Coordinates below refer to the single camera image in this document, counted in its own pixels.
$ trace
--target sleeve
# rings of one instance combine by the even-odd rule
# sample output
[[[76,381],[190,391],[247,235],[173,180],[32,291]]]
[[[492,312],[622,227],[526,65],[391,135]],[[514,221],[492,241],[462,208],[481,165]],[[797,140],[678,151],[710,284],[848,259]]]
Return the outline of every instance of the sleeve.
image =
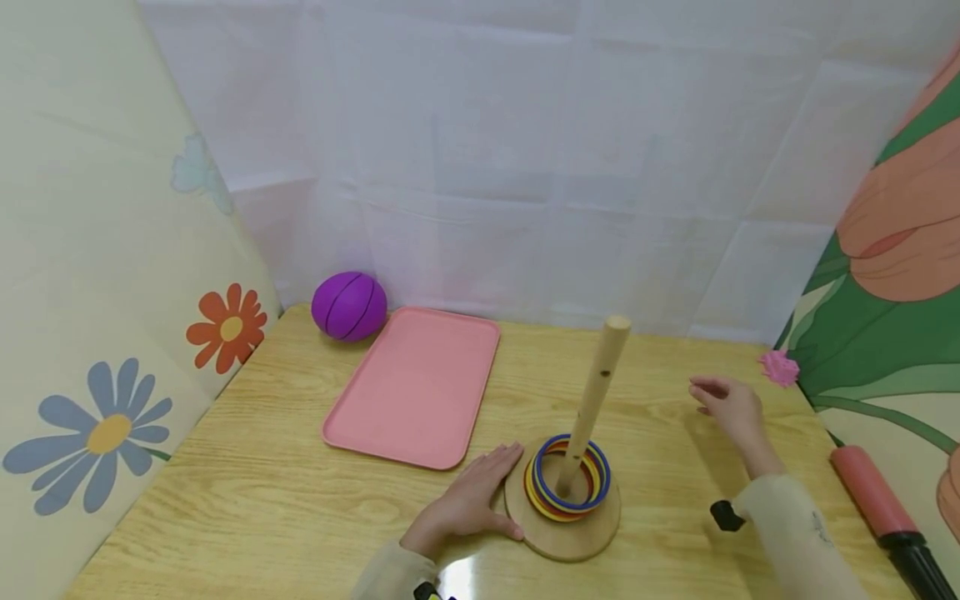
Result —
[[[754,523],[784,598],[869,600],[799,481],[789,475],[758,477],[733,506]]]
[[[420,584],[432,584],[436,579],[433,561],[392,541],[373,556],[350,600],[413,600]]]

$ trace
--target blue flower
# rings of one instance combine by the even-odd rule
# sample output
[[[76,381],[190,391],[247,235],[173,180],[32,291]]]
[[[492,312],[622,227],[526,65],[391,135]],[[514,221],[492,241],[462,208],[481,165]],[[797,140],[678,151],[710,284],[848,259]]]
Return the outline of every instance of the blue flower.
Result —
[[[225,215],[232,214],[233,199],[224,178],[220,176],[220,170],[210,156],[210,151],[206,148],[204,137],[194,133],[187,135],[183,142],[183,154],[174,158],[170,185],[181,194],[198,190],[206,192],[220,212]]]
[[[100,419],[66,396],[48,396],[40,402],[41,419],[76,433],[27,440],[11,448],[3,459],[3,468],[14,474],[50,467],[34,481],[35,492],[46,490],[34,504],[38,515],[52,515],[65,507],[92,470],[84,493],[84,510],[88,513],[100,510],[116,481],[117,455],[136,476],[150,469],[153,455],[167,456],[131,442],[164,442],[170,430],[149,423],[173,407],[173,401],[164,398],[144,412],[154,391],[155,379],[148,374],[137,383],[138,367],[135,358],[124,361],[117,372],[115,387],[107,363],[90,367],[86,383]]]

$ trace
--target white backdrop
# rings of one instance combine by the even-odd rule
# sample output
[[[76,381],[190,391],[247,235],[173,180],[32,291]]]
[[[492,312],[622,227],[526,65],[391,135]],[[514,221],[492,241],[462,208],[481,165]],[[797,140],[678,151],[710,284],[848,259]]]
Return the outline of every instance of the white backdrop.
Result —
[[[283,301],[771,342],[956,0],[141,0]]]

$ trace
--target flower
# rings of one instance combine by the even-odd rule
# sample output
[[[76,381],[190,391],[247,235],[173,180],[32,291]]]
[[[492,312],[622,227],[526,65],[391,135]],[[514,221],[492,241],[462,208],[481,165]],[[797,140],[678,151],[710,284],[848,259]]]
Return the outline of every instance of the flower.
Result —
[[[233,198],[230,197],[220,170],[213,162],[204,137],[199,133],[187,135],[183,139],[183,145],[183,154],[174,158],[171,187],[181,194],[198,190],[206,192],[220,212],[225,215],[232,214]]]
[[[249,290],[241,303],[243,290],[239,283],[231,283],[227,288],[227,301],[216,292],[207,292],[200,299],[200,312],[209,319],[209,323],[194,323],[186,330],[186,339],[194,346],[203,346],[194,365],[202,369],[213,355],[217,356],[217,373],[230,370],[235,361],[247,362],[253,349],[263,341],[263,327],[267,323],[267,313],[260,312],[260,303],[256,301],[254,290]]]
[[[800,367],[797,361],[787,358],[786,350],[770,350],[757,361],[763,365],[763,374],[783,388],[797,383]]]
[[[960,542],[960,446],[953,450],[947,471],[937,486],[937,506],[953,536]]]
[[[960,284],[960,110],[946,91],[958,72],[955,52],[837,224],[853,278],[878,298],[928,300]]]
[[[137,477],[150,469],[151,451],[131,440],[147,444],[164,442],[170,431],[149,423],[169,413],[173,401],[164,398],[144,412],[155,379],[148,374],[137,383],[138,367],[135,358],[124,361],[117,372],[116,387],[107,363],[90,367],[86,384],[100,419],[66,396],[48,396],[40,402],[37,411],[41,419],[76,433],[27,440],[4,456],[3,468],[14,474],[53,465],[34,481],[34,492],[46,490],[34,504],[38,515],[52,515],[65,507],[92,470],[84,493],[84,510],[88,513],[100,510],[116,481],[117,455]]]

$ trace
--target round wooden base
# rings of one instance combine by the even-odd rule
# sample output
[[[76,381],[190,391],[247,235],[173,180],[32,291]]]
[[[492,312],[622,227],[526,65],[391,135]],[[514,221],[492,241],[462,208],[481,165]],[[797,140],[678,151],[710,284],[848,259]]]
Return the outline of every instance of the round wooden base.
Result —
[[[523,472],[537,455],[547,438],[528,443],[514,470],[507,475],[503,495],[507,514],[523,528],[527,545],[554,561],[578,563],[603,552],[620,524],[620,488],[611,473],[610,491],[606,499],[589,515],[572,523],[558,523],[537,512],[523,490]],[[561,456],[543,458],[543,478],[552,486],[560,473]],[[587,477],[580,475],[573,481],[571,502],[583,502],[587,496]]]

